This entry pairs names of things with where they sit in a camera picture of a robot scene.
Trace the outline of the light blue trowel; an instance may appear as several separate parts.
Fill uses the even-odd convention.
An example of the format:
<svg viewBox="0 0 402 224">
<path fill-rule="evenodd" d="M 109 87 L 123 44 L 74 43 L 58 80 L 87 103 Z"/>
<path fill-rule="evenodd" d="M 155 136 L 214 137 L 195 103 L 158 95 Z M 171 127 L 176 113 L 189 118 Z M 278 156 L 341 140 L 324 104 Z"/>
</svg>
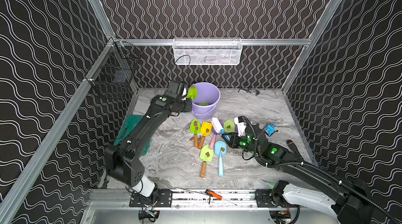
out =
<svg viewBox="0 0 402 224">
<path fill-rule="evenodd" d="M 218 155 L 218 175 L 224 176 L 223 156 L 227 154 L 227 144 L 224 141 L 217 141 L 215 143 L 214 152 Z"/>
</svg>

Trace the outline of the light green square trowel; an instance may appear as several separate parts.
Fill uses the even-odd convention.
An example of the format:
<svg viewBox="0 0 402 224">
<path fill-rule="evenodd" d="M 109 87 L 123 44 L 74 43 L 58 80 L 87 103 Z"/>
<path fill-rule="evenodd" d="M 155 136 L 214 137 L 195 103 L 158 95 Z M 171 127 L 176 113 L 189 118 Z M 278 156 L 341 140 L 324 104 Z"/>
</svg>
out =
<svg viewBox="0 0 402 224">
<path fill-rule="evenodd" d="M 200 158 L 203 160 L 200 177 L 204 178 L 206 173 L 207 163 L 213 160 L 214 151 L 210 149 L 209 145 L 205 145 L 201 149 Z"/>
</svg>

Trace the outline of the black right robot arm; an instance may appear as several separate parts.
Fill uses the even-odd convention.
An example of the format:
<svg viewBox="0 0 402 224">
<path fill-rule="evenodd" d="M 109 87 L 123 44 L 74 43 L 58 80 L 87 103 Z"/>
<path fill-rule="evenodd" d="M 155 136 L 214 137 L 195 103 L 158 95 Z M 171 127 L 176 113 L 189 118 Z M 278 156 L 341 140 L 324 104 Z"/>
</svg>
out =
<svg viewBox="0 0 402 224">
<path fill-rule="evenodd" d="M 305 161 L 297 148 L 287 142 L 284 147 L 267 139 L 258 125 L 249 125 L 245 134 L 220 130 L 227 145 L 252 154 L 259 165 L 290 174 L 312 186 L 298 188 L 280 180 L 271 189 L 269 202 L 278 207 L 304 206 L 335 218 L 340 224 L 369 224 L 375 210 L 388 220 L 399 221 L 377 204 L 368 192 L 368 185 L 360 179 L 345 179 Z"/>
</svg>

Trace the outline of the green pointed trowel wooden handle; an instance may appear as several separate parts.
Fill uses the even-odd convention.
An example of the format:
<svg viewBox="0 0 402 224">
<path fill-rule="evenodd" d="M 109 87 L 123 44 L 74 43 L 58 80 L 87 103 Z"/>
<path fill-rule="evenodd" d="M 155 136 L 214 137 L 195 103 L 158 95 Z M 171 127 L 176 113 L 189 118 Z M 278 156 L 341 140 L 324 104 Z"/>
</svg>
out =
<svg viewBox="0 0 402 224">
<path fill-rule="evenodd" d="M 190 131 L 194 135 L 193 136 L 194 147 L 197 148 L 198 147 L 198 134 L 201 132 L 201 123 L 197 119 L 194 119 L 191 122 Z"/>
</svg>

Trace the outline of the green trowel yellow handle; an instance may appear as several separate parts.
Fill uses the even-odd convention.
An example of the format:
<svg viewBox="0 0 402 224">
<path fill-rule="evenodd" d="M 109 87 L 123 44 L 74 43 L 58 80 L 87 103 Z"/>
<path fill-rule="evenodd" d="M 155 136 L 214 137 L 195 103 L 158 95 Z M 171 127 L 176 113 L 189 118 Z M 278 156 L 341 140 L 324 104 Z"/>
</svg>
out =
<svg viewBox="0 0 402 224">
<path fill-rule="evenodd" d="M 186 98 L 189 98 L 191 100 L 195 100 L 198 96 L 198 90 L 196 88 L 196 86 L 192 85 L 187 92 L 187 96 Z"/>
</svg>

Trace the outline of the purple plastic bucket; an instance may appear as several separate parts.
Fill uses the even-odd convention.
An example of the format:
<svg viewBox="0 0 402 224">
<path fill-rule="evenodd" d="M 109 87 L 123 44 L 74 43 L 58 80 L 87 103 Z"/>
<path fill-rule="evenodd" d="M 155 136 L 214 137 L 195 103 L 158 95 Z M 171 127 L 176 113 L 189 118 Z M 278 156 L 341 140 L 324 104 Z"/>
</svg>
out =
<svg viewBox="0 0 402 224">
<path fill-rule="evenodd" d="M 198 96 L 192 101 L 192 114 L 196 119 L 209 121 L 214 117 L 218 102 L 220 101 L 221 92 L 217 86 L 207 82 L 195 83 L 198 90 Z M 200 106 L 205 102 L 209 106 Z"/>
</svg>

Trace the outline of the yellow square trowel wooden handle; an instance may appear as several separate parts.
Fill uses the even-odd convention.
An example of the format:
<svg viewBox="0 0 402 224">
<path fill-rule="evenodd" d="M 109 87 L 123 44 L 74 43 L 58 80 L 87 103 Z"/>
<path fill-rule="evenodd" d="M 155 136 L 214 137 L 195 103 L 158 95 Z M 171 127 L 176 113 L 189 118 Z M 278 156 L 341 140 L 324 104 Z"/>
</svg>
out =
<svg viewBox="0 0 402 224">
<path fill-rule="evenodd" d="M 205 142 L 205 137 L 211 134 L 211 130 L 213 128 L 213 125 L 211 122 L 203 122 L 202 126 L 201 126 L 201 138 L 200 138 L 200 142 L 198 143 L 198 148 L 201 149 L 204 145 Z"/>
</svg>

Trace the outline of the blue tape measure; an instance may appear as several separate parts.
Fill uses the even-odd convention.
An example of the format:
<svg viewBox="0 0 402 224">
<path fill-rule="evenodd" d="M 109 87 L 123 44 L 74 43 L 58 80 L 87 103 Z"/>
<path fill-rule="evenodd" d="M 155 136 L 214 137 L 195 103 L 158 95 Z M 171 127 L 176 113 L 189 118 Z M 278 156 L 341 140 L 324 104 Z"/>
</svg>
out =
<svg viewBox="0 0 402 224">
<path fill-rule="evenodd" d="M 278 132 L 278 130 L 276 128 L 276 124 L 274 124 L 274 123 L 271 123 L 271 124 L 265 126 L 263 131 L 269 137 L 271 137 L 274 133 Z"/>
</svg>

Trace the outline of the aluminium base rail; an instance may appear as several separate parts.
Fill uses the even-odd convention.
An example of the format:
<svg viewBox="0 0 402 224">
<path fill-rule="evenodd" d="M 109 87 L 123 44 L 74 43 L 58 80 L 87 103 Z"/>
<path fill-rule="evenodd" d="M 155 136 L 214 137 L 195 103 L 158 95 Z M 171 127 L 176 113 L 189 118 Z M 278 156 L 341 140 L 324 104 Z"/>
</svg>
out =
<svg viewBox="0 0 402 224">
<path fill-rule="evenodd" d="M 149 205 L 126 189 L 95 189 L 90 196 L 88 209 L 154 209 L 154 210 L 287 210 L 296 205 L 275 206 L 269 198 L 269 189 L 213 189 L 222 197 L 207 196 L 203 189 L 161 189 L 158 200 Z"/>
</svg>

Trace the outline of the green plastic tool case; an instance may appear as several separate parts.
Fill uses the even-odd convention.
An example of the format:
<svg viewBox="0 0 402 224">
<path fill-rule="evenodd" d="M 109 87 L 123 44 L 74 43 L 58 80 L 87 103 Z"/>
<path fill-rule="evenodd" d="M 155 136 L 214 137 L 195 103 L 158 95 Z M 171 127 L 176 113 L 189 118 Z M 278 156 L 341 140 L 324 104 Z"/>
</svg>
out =
<svg viewBox="0 0 402 224">
<path fill-rule="evenodd" d="M 112 154 L 114 156 L 121 156 L 132 152 L 144 156 L 149 148 L 149 141 L 154 133 L 154 129 L 149 116 L 128 116 L 113 144 Z"/>
</svg>

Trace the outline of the white brush blue handle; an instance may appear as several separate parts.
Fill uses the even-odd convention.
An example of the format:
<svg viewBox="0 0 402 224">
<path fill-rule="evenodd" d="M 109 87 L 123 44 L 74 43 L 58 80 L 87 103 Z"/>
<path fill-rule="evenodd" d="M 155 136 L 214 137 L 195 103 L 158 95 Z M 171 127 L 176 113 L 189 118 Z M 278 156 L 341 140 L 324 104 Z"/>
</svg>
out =
<svg viewBox="0 0 402 224">
<path fill-rule="evenodd" d="M 212 118 L 211 123 L 213 126 L 213 141 L 216 141 L 216 138 L 218 135 L 220 135 L 224 140 L 230 141 L 230 138 L 226 134 L 226 132 L 218 118 Z"/>
</svg>

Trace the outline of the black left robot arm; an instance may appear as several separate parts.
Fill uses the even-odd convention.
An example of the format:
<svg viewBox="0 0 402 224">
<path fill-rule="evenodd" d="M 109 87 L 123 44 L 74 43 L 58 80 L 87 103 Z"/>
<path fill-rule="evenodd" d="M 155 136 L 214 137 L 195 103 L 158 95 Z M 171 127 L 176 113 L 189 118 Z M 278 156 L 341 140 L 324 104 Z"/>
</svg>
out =
<svg viewBox="0 0 402 224">
<path fill-rule="evenodd" d="M 128 185 L 143 197 L 155 200 L 157 186 L 144 174 L 145 167 L 139 160 L 144 148 L 159 126 L 170 116 L 192 110 L 192 99 L 187 97 L 188 86 L 170 81 L 164 94 L 156 95 L 150 106 L 128 135 L 117 144 L 105 149 L 107 175 Z"/>
</svg>

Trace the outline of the black clamp on table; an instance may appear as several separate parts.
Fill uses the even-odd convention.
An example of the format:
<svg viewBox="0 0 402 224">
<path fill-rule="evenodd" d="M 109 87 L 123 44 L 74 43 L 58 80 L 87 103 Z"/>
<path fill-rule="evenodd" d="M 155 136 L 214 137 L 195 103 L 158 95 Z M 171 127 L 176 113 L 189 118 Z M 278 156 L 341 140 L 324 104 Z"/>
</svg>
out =
<svg viewBox="0 0 402 224">
<path fill-rule="evenodd" d="M 258 96 L 260 94 L 259 90 L 252 89 L 252 88 L 248 88 L 248 89 L 239 88 L 238 92 L 240 92 L 240 91 L 244 91 L 244 92 L 250 93 L 250 94 L 255 94 L 255 96 Z"/>
</svg>

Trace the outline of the orange handled screwdriver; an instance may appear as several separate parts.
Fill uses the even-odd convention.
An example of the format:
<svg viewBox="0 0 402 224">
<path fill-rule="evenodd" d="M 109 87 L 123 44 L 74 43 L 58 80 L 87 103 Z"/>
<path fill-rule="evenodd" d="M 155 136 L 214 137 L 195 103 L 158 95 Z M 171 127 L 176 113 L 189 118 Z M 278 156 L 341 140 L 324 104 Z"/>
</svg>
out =
<svg viewBox="0 0 402 224">
<path fill-rule="evenodd" d="M 216 192 L 214 192 L 214 191 L 212 191 L 212 190 L 210 190 L 210 189 L 207 189 L 207 190 L 205 191 L 205 194 L 208 196 L 208 204 L 211 203 L 211 199 L 212 199 L 212 198 L 215 198 L 215 199 L 217 199 L 218 201 L 222 201 L 222 200 L 223 200 L 223 197 L 222 197 L 221 195 L 217 194 Z"/>
</svg>

